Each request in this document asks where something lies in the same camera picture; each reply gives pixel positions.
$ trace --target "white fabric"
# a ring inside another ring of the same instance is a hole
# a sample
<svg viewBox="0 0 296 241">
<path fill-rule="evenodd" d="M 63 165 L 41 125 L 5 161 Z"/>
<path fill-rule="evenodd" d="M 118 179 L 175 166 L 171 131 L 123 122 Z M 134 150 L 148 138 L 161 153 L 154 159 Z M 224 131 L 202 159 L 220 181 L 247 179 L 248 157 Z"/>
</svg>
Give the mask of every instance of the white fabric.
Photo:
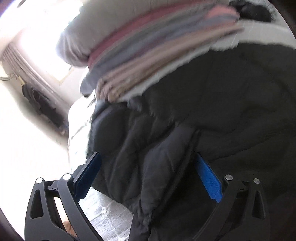
<svg viewBox="0 0 296 241">
<path fill-rule="evenodd" d="M 206 53 L 209 49 L 226 50 L 236 47 L 239 42 L 282 44 L 296 48 L 296 39 L 287 27 L 255 21 L 240 22 L 244 25 L 244 31 L 192 51 L 132 89 L 121 100 L 124 101 L 133 96 L 141 95 L 163 76 L 174 71 L 178 66 Z M 73 171 L 78 165 L 84 164 L 86 161 L 91 116 L 95 107 L 93 99 L 94 93 L 89 98 L 82 97 L 74 103 L 69 111 L 69 156 Z M 105 241 L 128 240 L 132 214 L 127 208 L 92 188 L 86 198 L 80 201 L 80 206 Z"/>
</svg>

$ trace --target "laundry pile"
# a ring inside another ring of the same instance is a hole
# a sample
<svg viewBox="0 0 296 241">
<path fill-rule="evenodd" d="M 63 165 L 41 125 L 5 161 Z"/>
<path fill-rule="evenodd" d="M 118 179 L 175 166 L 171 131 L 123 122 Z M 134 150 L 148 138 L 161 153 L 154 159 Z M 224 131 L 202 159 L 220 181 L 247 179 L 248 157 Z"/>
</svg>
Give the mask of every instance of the laundry pile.
<svg viewBox="0 0 296 241">
<path fill-rule="evenodd" d="M 232 7 L 212 3 L 157 9 L 105 39 L 90 55 L 83 94 L 115 102 L 139 82 L 198 46 L 241 29 Z"/>
</svg>

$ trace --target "folded towel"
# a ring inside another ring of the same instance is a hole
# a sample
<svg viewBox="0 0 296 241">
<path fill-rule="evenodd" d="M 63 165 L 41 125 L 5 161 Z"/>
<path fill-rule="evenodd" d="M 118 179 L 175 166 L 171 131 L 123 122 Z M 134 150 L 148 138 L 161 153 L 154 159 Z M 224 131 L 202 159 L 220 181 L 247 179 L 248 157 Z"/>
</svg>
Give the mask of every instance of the folded towel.
<svg viewBox="0 0 296 241">
<path fill-rule="evenodd" d="M 186 34 L 110 72 L 98 82 L 96 97 L 115 102 L 126 91 L 188 51 L 242 29 L 235 21 Z"/>
<path fill-rule="evenodd" d="M 139 53 L 145 53 L 144 48 L 156 44 L 158 39 L 164 39 L 171 32 L 180 30 L 182 23 L 186 21 L 197 23 L 213 6 L 207 1 L 203 1 L 202 4 L 195 3 L 192 7 L 168 14 L 118 40 L 96 56 L 92 65 L 89 66 L 90 73 L 81 83 L 80 92 L 84 95 L 91 94 L 100 77 L 124 62 L 140 56 Z"/>
</svg>

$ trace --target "white wall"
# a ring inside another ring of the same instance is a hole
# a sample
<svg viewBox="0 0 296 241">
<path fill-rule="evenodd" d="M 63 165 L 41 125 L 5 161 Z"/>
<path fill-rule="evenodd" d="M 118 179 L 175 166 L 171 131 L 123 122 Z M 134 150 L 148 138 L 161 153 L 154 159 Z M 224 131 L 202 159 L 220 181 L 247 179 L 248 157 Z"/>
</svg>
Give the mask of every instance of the white wall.
<svg viewBox="0 0 296 241">
<path fill-rule="evenodd" d="M 27 0 L 19 9 L 16 8 L 20 0 L 16 0 L 7 12 L 0 18 L 0 56 L 5 47 L 14 42 L 18 50 L 23 54 L 26 61 L 43 77 L 54 90 L 69 104 L 72 105 L 81 97 L 79 82 L 85 68 L 73 68 L 63 81 L 59 82 L 52 78 L 44 69 L 40 69 L 36 63 L 32 62 L 20 44 L 22 32 L 38 19 L 42 19 L 42 9 L 54 2 L 63 0 L 41 1 Z"/>
<path fill-rule="evenodd" d="M 35 180 L 57 180 L 70 172 L 67 138 L 35 113 L 16 79 L 0 81 L 0 109 L 0 207 L 24 238 Z"/>
</svg>

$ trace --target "black puffer jacket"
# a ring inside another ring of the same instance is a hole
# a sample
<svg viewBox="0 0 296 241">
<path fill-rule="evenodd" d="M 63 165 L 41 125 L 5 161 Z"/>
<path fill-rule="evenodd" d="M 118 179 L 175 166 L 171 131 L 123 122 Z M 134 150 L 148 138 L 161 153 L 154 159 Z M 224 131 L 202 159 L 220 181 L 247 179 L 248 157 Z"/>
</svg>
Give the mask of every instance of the black puffer jacket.
<svg viewBox="0 0 296 241">
<path fill-rule="evenodd" d="M 130 241 L 193 240 L 216 205 L 195 172 L 197 152 L 220 179 L 259 178 L 271 238 L 283 238 L 296 200 L 295 51 L 256 44 L 209 51 L 142 96 L 97 104 L 94 151 L 103 164 L 93 187 L 134 214 Z"/>
</svg>

